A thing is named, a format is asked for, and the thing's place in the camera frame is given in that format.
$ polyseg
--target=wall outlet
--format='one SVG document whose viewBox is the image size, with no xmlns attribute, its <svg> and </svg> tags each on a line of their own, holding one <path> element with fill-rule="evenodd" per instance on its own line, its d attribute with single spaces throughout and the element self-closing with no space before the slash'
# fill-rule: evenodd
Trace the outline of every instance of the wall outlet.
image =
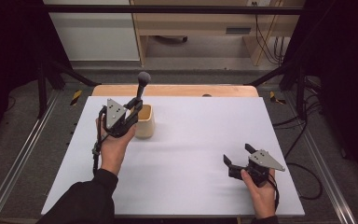
<svg viewBox="0 0 358 224">
<path fill-rule="evenodd" d="M 247 7 L 269 7 L 271 0 L 248 0 Z"/>
</svg>

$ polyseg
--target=white tabletop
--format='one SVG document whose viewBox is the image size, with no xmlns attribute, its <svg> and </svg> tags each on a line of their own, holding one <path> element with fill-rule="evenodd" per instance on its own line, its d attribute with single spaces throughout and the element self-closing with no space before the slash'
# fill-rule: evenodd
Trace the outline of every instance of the white tabletop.
<svg viewBox="0 0 358 224">
<path fill-rule="evenodd" d="M 78 181 L 92 179 L 95 119 L 109 97 L 89 97 L 42 214 Z M 111 97 L 124 105 L 132 97 Z M 149 139 L 133 138 L 113 194 L 118 217 L 241 217 L 253 215 L 244 183 L 228 177 L 226 154 L 245 166 L 245 143 L 265 149 L 285 168 L 276 172 L 278 216 L 304 210 L 259 97 L 144 97 L 155 113 Z"/>
</svg>

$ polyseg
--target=black sleeve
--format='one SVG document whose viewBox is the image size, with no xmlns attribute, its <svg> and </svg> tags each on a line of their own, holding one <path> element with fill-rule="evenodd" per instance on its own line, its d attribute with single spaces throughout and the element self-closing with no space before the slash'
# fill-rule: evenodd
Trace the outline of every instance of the black sleeve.
<svg viewBox="0 0 358 224">
<path fill-rule="evenodd" d="M 278 224 L 278 217 L 266 217 L 260 219 L 253 219 L 251 224 Z"/>
<path fill-rule="evenodd" d="M 91 181 L 69 188 L 37 223 L 112 223 L 117 182 L 116 175 L 98 170 Z"/>
</svg>

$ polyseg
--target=human hand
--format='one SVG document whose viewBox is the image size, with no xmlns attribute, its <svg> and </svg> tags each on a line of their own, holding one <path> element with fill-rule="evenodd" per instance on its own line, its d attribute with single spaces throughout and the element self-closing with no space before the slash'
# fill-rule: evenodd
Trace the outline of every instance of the human hand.
<svg viewBox="0 0 358 224">
<path fill-rule="evenodd" d="M 275 176 L 275 170 L 269 169 L 269 174 Z M 252 178 L 245 170 L 241 170 L 243 182 L 248 187 L 253 201 L 255 218 L 266 218 L 275 216 L 275 188 L 269 182 L 258 188 Z"/>
<path fill-rule="evenodd" d="M 111 135 L 107 136 L 101 147 L 101 169 L 109 171 L 114 175 L 118 175 L 121 168 L 121 163 L 124 161 L 127 145 L 135 136 L 136 124 L 132 125 L 128 132 L 119 138 Z M 106 131 L 101 128 L 101 135 L 106 134 Z"/>
</svg>

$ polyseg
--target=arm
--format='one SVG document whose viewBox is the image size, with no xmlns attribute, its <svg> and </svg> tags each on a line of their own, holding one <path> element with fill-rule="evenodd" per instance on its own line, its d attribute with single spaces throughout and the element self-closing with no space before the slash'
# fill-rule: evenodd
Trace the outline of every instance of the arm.
<svg viewBox="0 0 358 224">
<path fill-rule="evenodd" d="M 132 126 L 120 138 L 108 136 L 101 148 L 101 169 L 94 178 L 75 183 L 37 223 L 111 223 L 115 216 L 112 194 L 127 145 L 134 135 Z"/>
<path fill-rule="evenodd" d="M 275 170 L 270 169 L 269 174 L 275 176 Z M 268 182 L 263 187 L 258 188 L 249 174 L 244 170 L 241 170 L 241 176 L 252 196 L 255 210 L 255 219 L 252 221 L 252 224 L 277 224 L 275 189 Z"/>
</svg>

